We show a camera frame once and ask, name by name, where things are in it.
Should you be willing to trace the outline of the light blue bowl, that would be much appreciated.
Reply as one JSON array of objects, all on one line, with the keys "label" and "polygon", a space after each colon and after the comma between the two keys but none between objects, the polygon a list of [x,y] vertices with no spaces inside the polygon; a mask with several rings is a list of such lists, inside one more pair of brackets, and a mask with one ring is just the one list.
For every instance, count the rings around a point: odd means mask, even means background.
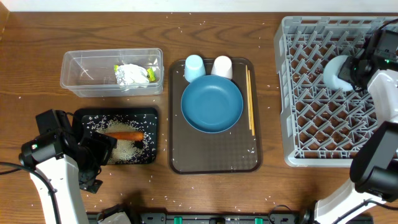
[{"label": "light blue bowl", "polygon": [[348,82],[338,78],[338,74],[343,64],[345,63],[347,55],[339,55],[331,59],[323,70],[323,82],[327,88],[331,90],[352,91],[353,87]]}]

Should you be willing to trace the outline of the orange carrot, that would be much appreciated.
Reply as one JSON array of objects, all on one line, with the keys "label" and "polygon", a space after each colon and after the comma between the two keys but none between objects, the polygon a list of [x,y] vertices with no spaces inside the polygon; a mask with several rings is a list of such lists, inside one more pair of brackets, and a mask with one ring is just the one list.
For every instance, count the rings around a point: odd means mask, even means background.
[{"label": "orange carrot", "polygon": [[124,141],[142,141],[144,139],[144,133],[140,131],[105,133],[105,135]]}]

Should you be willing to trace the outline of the pile of white rice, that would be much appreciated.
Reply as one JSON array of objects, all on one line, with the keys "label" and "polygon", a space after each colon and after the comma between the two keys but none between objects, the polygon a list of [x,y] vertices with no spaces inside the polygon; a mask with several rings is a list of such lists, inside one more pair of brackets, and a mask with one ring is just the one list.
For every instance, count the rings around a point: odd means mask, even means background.
[{"label": "pile of white rice", "polygon": [[99,114],[84,115],[84,128],[101,134],[139,131],[141,141],[119,140],[108,160],[113,164],[150,164],[157,154],[157,115],[155,114]]}]

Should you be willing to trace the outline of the wooden chopstick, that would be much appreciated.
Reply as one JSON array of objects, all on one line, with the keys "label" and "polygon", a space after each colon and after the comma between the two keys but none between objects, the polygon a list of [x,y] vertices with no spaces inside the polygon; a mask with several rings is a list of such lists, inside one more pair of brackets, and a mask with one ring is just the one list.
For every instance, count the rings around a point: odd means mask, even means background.
[{"label": "wooden chopstick", "polygon": [[251,121],[252,121],[252,136],[255,136],[255,127],[254,127],[254,113],[253,113],[253,105],[252,105],[252,88],[251,88],[251,72],[249,70],[249,80],[250,80],[250,91],[251,91]]},{"label": "wooden chopstick", "polygon": [[249,130],[252,131],[252,121],[251,121],[251,91],[250,91],[250,80],[249,80],[249,70],[248,66],[245,65],[246,69],[246,94],[247,94],[247,104],[248,104],[248,120],[249,120]]}]

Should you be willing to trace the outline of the dark blue plate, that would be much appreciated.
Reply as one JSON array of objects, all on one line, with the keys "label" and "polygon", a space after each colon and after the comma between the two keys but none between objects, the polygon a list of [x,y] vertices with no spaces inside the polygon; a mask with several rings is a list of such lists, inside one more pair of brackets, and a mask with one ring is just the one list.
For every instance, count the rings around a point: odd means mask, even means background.
[{"label": "dark blue plate", "polygon": [[205,75],[186,87],[180,107],[190,126],[203,133],[216,134],[232,128],[239,121],[244,100],[240,89],[231,80]]}]

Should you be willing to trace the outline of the light blue cup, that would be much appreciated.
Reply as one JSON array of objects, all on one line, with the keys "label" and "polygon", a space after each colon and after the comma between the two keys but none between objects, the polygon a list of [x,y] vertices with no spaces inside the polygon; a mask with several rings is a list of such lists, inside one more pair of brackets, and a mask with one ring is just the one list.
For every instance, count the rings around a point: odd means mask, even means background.
[{"label": "light blue cup", "polygon": [[203,59],[199,55],[190,55],[185,60],[184,77],[189,83],[206,75]]}]

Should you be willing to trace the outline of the white cup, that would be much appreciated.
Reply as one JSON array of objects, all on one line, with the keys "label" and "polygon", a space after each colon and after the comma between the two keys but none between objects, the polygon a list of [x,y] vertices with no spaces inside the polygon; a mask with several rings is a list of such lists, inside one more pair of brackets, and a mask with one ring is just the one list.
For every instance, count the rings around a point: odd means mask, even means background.
[{"label": "white cup", "polygon": [[211,74],[231,80],[233,78],[231,59],[224,55],[217,57],[213,63]]}]

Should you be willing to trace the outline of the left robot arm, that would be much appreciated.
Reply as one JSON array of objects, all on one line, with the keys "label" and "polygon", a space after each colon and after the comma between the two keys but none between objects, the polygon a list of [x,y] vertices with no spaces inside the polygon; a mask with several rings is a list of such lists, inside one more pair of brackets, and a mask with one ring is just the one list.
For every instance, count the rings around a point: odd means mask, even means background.
[{"label": "left robot arm", "polygon": [[77,142],[72,133],[58,128],[22,146],[19,159],[39,193],[46,223],[130,222],[119,207],[104,214],[87,213],[80,193],[98,191],[102,182],[96,177],[116,143],[100,133]]}]

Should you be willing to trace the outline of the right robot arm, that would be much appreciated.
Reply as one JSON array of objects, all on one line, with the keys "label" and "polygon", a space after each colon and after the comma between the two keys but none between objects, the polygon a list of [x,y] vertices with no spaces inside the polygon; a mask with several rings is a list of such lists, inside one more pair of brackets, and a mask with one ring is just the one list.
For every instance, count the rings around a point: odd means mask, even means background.
[{"label": "right robot arm", "polygon": [[327,198],[317,201],[300,223],[348,223],[366,210],[389,208],[397,200],[397,72],[377,70],[368,92],[376,109],[376,132],[353,159],[349,179]]}]

